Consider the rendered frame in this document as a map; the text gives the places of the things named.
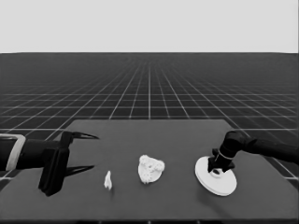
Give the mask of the white round carrier with pins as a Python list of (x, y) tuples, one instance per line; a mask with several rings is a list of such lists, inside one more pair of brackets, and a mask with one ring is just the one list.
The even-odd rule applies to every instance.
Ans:
[[(150, 164), (142, 165), (142, 164), (139, 163), (138, 168), (137, 168), (138, 175), (141, 175), (143, 173), (147, 173), (147, 166), (149, 166), (149, 165), (154, 165), (155, 166), (156, 161), (159, 161), (159, 160), (150, 157)], [(163, 172), (157, 172), (156, 170), (153, 173), (151, 173), (150, 183), (153, 183), (153, 182), (157, 181), (161, 177), (162, 173)]]

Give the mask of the large thick white disc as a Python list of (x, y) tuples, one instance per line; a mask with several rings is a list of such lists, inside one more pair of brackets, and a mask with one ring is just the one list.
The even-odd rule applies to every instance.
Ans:
[(215, 195), (229, 196), (237, 187), (237, 180), (232, 170), (223, 172), (221, 168), (214, 168), (208, 171), (208, 156), (197, 160), (194, 172), (199, 183)]

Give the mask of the small white T-shaped piece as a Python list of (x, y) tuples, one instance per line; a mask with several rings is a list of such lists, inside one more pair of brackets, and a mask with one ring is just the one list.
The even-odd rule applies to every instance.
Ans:
[(105, 176), (104, 187), (106, 189), (112, 189), (112, 181), (111, 181), (111, 172), (110, 171), (108, 171)]

